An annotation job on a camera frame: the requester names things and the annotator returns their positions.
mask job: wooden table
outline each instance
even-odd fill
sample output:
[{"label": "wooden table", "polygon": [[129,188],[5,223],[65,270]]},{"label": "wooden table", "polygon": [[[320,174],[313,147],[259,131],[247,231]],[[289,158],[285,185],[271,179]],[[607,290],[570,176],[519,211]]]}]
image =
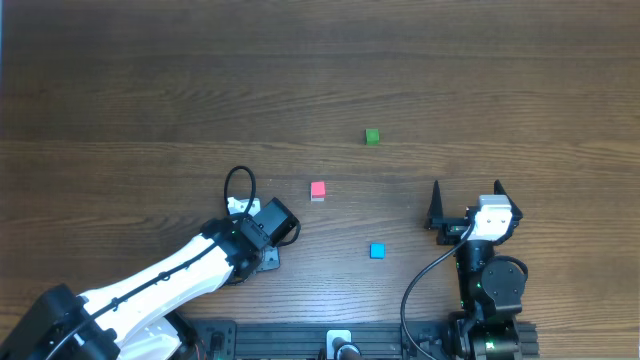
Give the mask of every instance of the wooden table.
[{"label": "wooden table", "polygon": [[[422,229],[433,181],[460,216],[499,178],[525,213],[499,251],[529,265],[519,318],[542,354],[638,355],[637,1],[4,3],[0,339],[45,289],[176,251],[245,164],[301,238],[189,316],[398,322],[446,250]],[[409,318],[458,301],[449,260]]]}]

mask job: wood grain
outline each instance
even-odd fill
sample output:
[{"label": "wood grain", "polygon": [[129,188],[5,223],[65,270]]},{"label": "wood grain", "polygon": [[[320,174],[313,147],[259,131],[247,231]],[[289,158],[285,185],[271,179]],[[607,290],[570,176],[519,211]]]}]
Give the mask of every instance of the wood grain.
[{"label": "wood grain", "polygon": [[[0,339],[47,288],[179,249],[245,164],[301,239],[189,316],[397,322],[444,251],[422,229],[433,181],[460,215],[499,178],[542,354],[638,356],[640,3],[8,0],[3,34]],[[456,310],[453,266],[411,319]]]}]

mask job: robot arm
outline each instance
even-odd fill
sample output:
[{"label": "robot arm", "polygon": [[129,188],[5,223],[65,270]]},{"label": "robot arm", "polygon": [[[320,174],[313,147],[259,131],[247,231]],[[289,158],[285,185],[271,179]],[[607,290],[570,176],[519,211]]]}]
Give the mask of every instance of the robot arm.
[{"label": "robot arm", "polygon": [[300,222],[274,198],[255,217],[246,211],[208,221],[177,253],[116,284],[77,297],[65,285],[50,289],[0,346],[0,359],[166,359],[181,341],[164,316],[246,280],[265,248],[294,228],[298,234]]}]

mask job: pink cube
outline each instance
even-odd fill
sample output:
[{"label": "pink cube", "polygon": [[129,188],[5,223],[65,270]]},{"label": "pink cube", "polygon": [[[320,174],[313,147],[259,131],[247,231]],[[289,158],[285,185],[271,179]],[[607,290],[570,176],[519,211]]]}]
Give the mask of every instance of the pink cube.
[{"label": "pink cube", "polygon": [[311,183],[311,201],[324,201],[327,192],[324,188],[324,181],[316,181]]}]

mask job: wooden tabletop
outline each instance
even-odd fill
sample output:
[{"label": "wooden tabletop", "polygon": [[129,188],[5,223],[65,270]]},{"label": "wooden tabletop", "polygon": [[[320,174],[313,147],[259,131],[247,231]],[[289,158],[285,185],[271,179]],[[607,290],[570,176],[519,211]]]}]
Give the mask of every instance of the wooden tabletop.
[{"label": "wooden tabletop", "polygon": [[[7,0],[3,30],[0,339],[49,287],[179,249],[244,164],[300,240],[188,316],[398,322],[447,250],[423,229],[433,181],[461,216],[500,179],[542,354],[638,355],[638,1]],[[454,267],[409,319],[458,308]]]}]

